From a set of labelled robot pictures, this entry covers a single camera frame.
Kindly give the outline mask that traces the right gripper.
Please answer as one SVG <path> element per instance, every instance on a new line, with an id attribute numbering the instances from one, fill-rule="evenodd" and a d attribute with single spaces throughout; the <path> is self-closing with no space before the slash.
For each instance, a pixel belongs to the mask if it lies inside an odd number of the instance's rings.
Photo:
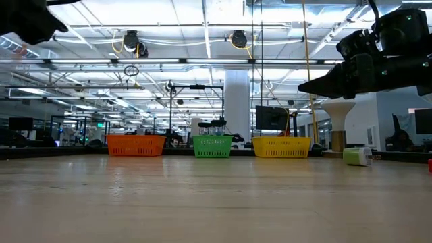
<path id="1" fill-rule="evenodd" d="M 431 94 L 431 58 L 397 56 L 374 60 L 368 54 L 355 55 L 346 65 L 337 64 L 327 74 L 298 86 L 300 92 L 331 99 L 354 98 L 357 94 L 415 86 L 419 96 Z"/>

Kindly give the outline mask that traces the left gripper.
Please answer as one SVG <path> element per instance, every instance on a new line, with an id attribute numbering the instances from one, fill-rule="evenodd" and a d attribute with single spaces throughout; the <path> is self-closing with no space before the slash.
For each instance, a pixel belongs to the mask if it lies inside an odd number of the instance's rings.
<path id="1" fill-rule="evenodd" d="M 37 43 L 48 41 L 56 31 L 68 31 L 68 27 L 49 10 L 49 7 L 66 4 L 67 0 L 42 1 Z M 24 29 L 25 15 L 34 10 L 37 10 L 37 2 L 33 0 L 1 0 L 1 36 L 14 32 L 24 42 L 34 44 L 30 32 Z"/>

